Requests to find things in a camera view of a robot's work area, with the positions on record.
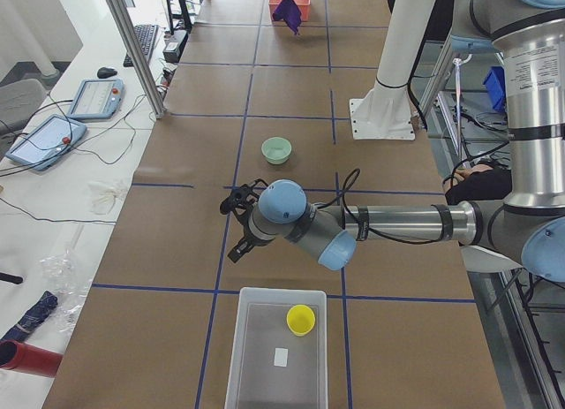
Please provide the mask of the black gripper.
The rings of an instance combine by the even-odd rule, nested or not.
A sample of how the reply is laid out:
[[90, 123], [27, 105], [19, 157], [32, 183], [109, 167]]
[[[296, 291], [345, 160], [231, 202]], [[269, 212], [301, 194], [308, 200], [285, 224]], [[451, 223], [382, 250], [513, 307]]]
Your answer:
[[235, 245], [228, 253], [228, 257], [232, 262], [238, 262], [248, 252], [248, 250], [265, 245], [265, 240], [258, 237], [252, 231], [248, 220], [243, 221], [242, 225], [244, 235], [239, 240], [238, 244]]

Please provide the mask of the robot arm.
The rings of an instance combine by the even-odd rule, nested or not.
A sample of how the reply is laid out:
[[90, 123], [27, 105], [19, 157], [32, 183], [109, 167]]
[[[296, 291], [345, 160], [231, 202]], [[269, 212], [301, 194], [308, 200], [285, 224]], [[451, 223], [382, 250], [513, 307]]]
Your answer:
[[233, 188], [220, 206], [244, 231], [231, 260], [284, 238], [339, 270], [368, 239], [456, 241], [563, 281], [564, 0], [455, 0], [451, 37], [464, 54], [502, 54], [510, 190], [498, 193], [488, 179], [472, 191], [478, 176], [471, 173], [451, 185], [442, 204], [355, 206], [345, 192], [312, 203], [291, 180], [256, 179]]

